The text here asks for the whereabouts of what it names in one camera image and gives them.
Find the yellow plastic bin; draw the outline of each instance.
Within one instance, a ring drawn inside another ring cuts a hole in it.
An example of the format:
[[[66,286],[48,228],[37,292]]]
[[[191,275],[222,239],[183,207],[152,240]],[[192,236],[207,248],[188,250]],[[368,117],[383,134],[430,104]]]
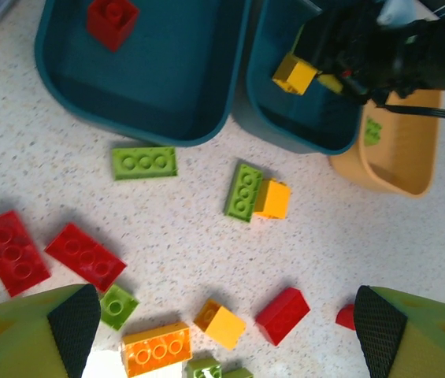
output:
[[[439,108],[440,91],[417,91],[406,99],[393,96],[392,105]],[[365,140],[367,127],[378,125],[379,141]],[[432,185],[439,136],[439,119],[364,108],[357,142],[344,154],[331,156],[332,167],[343,177],[372,191],[411,198],[427,194]]]

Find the black rubber pad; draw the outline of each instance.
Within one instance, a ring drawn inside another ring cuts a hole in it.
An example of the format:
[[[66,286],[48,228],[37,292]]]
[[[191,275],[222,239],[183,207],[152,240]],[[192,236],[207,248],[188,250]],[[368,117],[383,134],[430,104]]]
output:
[[[371,378],[387,378],[407,316],[368,286],[361,286],[355,298],[354,322]]]
[[[95,340],[101,309],[93,285],[85,285],[47,319],[69,378],[80,378]]]

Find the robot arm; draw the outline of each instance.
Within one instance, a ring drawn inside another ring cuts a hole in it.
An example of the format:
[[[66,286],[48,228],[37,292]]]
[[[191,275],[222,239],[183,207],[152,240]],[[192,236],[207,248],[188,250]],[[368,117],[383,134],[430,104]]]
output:
[[[445,0],[423,0],[440,18],[398,28],[377,23],[384,2],[327,9],[308,21],[294,55],[319,75],[338,80],[341,94],[359,103],[372,99],[396,113],[445,118],[445,110],[387,106],[392,91],[405,98],[418,89],[445,90]]]

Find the orange 2x4 brick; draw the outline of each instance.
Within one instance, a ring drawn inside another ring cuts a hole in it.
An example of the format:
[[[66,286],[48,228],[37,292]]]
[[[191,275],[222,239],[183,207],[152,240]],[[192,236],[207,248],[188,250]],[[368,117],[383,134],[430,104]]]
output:
[[[184,322],[122,338],[128,376],[138,376],[192,358],[191,333]]]

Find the orange lego brick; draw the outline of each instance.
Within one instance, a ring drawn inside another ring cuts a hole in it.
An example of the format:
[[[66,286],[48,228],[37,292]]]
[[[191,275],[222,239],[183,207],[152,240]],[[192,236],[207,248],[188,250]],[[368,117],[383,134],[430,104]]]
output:
[[[266,218],[284,219],[287,217],[291,189],[275,179],[263,180],[255,202],[254,214]]]
[[[234,313],[209,299],[203,306],[194,323],[228,350],[233,350],[239,337],[245,332],[246,324]]]
[[[192,358],[191,332],[183,321],[122,338],[128,376],[138,376]]]

